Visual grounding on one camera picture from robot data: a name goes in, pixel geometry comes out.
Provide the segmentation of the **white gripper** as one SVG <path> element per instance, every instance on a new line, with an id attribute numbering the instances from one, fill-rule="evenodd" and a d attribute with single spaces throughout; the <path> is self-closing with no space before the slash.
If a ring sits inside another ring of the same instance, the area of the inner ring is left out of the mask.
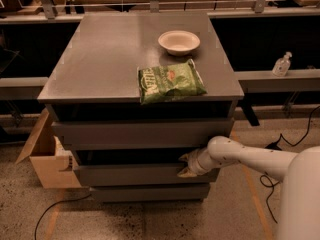
<path id="1" fill-rule="evenodd" d="M 196 149 L 179 157 L 179 161 L 188 162 L 177 176 L 180 178 L 193 178 L 204 175 L 217 167 L 217 162 L 210 156 L 207 148 Z"/>

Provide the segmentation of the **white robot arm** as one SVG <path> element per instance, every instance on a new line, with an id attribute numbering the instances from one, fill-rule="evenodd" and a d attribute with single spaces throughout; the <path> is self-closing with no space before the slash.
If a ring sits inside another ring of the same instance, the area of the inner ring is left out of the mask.
<path id="1" fill-rule="evenodd" d="M 186 153 L 178 176 L 204 175 L 241 163 L 282 183 L 277 240 L 320 240 L 320 147 L 300 153 L 245 146 L 224 136 Z"/>

